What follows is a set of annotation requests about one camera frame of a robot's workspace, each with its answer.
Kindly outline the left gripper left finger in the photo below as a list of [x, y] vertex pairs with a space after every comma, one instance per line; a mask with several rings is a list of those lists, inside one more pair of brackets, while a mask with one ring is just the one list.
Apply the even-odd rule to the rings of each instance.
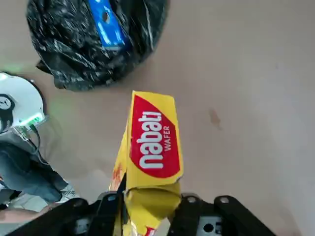
[[122, 236], [123, 191], [126, 176], [117, 191], [100, 195], [93, 204], [75, 198], [61, 204], [14, 231], [16, 236]]

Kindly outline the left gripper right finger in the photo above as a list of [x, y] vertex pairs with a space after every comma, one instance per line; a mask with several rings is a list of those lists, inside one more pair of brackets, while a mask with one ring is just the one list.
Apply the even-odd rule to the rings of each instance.
[[193, 193], [182, 200], [170, 220], [171, 236], [273, 236], [274, 233], [236, 198], [215, 197], [212, 203]]

